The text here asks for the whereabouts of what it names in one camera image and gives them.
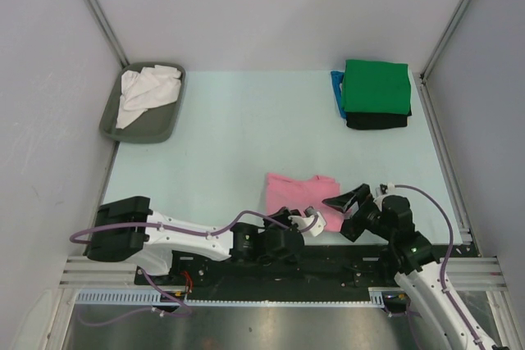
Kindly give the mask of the pink t shirt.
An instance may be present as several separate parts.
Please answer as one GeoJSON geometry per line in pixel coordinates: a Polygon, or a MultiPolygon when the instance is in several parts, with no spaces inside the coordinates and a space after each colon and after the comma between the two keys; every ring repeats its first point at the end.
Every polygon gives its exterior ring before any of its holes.
{"type": "Polygon", "coordinates": [[[331,177],[315,175],[308,180],[295,180],[270,173],[267,175],[265,190],[266,212],[270,215],[282,207],[303,212],[307,207],[313,207],[323,215],[326,221],[325,231],[339,233],[343,215],[322,201],[340,194],[340,184],[331,177]]]}

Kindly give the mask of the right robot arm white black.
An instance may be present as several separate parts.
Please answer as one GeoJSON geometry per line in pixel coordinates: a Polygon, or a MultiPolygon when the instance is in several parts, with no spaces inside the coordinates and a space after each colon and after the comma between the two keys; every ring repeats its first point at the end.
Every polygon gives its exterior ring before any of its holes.
{"type": "Polygon", "coordinates": [[[362,184],[322,203],[344,215],[340,233],[349,241],[356,241],[368,231],[387,242],[379,256],[380,279],[385,284],[398,285],[406,293],[407,306],[417,308],[445,349],[501,348],[477,323],[447,275],[454,230],[451,219],[434,197],[412,185],[383,184],[381,195],[374,198],[370,187],[362,184]],[[416,230],[410,202],[398,189],[419,193],[444,218],[449,241],[443,257],[416,230]]]}

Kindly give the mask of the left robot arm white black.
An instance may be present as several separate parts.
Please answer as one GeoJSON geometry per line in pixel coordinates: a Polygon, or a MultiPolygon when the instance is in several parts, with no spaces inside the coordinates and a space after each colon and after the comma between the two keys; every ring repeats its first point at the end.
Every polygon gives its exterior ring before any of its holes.
{"type": "Polygon", "coordinates": [[[301,252],[297,225],[255,211],[242,211],[228,225],[214,227],[177,220],[150,208],[150,199],[126,198],[99,207],[94,227],[71,236],[98,262],[129,262],[164,284],[180,278],[176,252],[211,261],[271,264],[301,252]]]}

